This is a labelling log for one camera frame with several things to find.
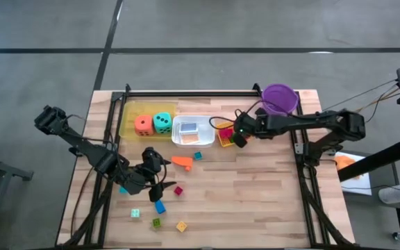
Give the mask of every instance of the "wooden table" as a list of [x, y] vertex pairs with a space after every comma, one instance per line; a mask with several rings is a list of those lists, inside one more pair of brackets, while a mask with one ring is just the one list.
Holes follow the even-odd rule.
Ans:
[[[321, 110], [316, 90], [299, 90], [303, 113]], [[108, 116], [111, 91], [93, 94], [84, 136], [102, 139]], [[128, 101], [169, 101], [177, 103], [178, 115], [220, 115], [234, 118], [234, 110], [246, 110], [255, 97], [140, 97]], [[117, 124], [114, 116], [112, 134]], [[308, 130], [311, 141], [325, 135], [325, 129]], [[222, 148], [218, 139], [211, 148], [180, 149], [172, 142], [120, 142], [120, 153], [132, 165], [140, 162], [145, 147], [153, 146], [166, 159], [193, 156], [200, 150], [203, 160], [194, 162], [191, 172], [169, 165], [167, 181], [177, 181], [184, 191], [178, 197], [175, 186], [165, 190], [162, 201], [167, 212], [159, 215], [145, 190], [137, 195], [120, 194], [115, 184], [110, 203], [105, 247], [309, 247], [303, 205], [297, 179], [290, 134], [273, 140], [252, 139], [248, 145]], [[58, 236], [58, 244], [70, 237], [70, 222], [83, 180], [90, 169], [85, 158], [76, 163], [69, 196]], [[346, 239], [354, 242], [347, 207], [334, 163], [322, 161], [317, 168], [324, 210]], [[89, 212], [95, 174], [88, 181], [75, 228]], [[139, 219], [131, 209], [139, 208]], [[162, 227], [154, 230], [151, 221], [161, 218]], [[318, 242], [317, 218], [313, 215]], [[176, 229], [187, 224], [184, 233]], [[94, 238], [98, 235], [98, 224]]]

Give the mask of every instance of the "gray floor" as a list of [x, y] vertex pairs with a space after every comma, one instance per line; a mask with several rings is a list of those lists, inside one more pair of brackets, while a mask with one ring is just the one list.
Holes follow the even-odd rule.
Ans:
[[[0, 1], [0, 48], [103, 47], [115, 0]], [[400, 1], [125, 1], [114, 47], [400, 47]], [[46, 104], [84, 116], [101, 55], [0, 55], [0, 160], [34, 170], [13, 181], [0, 213], [0, 248], [51, 247], [74, 157], [33, 119]], [[241, 89], [285, 83], [317, 89], [323, 107], [396, 77], [400, 53], [111, 55], [102, 90]], [[345, 105], [357, 108], [387, 87]], [[366, 110], [369, 117], [372, 110]], [[72, 122], [79, 131], [82, 122]], [[381, 103], [367, 137], [374, 153], [400, 140], [400, 106]], [[380, 174], [374, 174], [381, 181]], [[392, 209], [347, 202], [356, 242], [400, 249]]]

